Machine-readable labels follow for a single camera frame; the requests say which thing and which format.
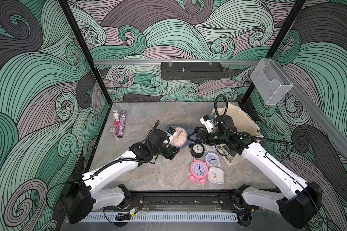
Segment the large round blue-rim clock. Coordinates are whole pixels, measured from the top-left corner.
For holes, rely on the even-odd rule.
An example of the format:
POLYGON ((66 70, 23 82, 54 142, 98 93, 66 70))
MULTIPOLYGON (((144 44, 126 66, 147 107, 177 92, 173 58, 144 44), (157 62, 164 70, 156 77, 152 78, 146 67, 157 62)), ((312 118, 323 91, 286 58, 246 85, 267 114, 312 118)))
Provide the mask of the large round blue-rim clock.
POLYGON ((188 145, 188 132, 184 127, 181 126, 170 126, 170 143, 172 147, 183 149, 188 145))

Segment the floral canvas tote bag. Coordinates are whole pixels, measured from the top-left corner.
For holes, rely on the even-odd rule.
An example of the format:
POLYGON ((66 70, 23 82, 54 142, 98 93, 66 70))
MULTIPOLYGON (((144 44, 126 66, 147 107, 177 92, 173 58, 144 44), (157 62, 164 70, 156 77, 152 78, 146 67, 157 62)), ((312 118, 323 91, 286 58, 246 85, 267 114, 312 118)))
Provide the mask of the floral canvas tote bag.
MULTIPOLYGON (((228 104, 228 110, 226 115, 230 116, 233 120, 234 126, 238 132, 246 132, 249 135, 263 138, 264 136, 260 133, 260 128, 255 124, 251 117, 245 113, 237 104, 228 104)), ((217 145, 219 155, 223 154, 225 162, 229 165, 235 165, 244 160, 239 154, 230 150, 230 146, 226 144, 217 145)))

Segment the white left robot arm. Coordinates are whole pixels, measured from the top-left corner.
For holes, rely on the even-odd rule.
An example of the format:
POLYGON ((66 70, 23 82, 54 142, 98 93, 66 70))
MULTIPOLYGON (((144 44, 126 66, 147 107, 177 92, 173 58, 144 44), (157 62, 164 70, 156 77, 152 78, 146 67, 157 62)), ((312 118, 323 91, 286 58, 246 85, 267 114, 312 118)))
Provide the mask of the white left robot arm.
POLYGON ((104 187, 124 173, 151 162, 154 157, 162 155, 172 160, 179 152, 179 148, 162 142, 156 147, 149 142, 137 142, 120 157, 96 170, 71 174, 61 192, 61 203, 69 222, 78 223, 92 211, 101 208, 128 207, 131 194, 124 185, 120 184, 109 190, 104 187))

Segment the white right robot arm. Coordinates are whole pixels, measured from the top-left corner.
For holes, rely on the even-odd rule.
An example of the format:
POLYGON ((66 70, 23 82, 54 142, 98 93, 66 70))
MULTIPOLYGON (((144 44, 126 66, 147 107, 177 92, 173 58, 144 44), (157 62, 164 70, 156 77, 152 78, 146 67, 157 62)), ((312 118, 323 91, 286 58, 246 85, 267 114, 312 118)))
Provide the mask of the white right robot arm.
POLYGON ((234 192, 235 207, 242 210, 264 208, 280 214, 293 227, 302 229, 319 212, 323 190, 316 182, 307 182, 276 160, 258 137, 246 132, 208 132, 196 130, 198 143, 225 144, 230 151, 253 163, 277 187, 278 191, 243 185, 234 192))

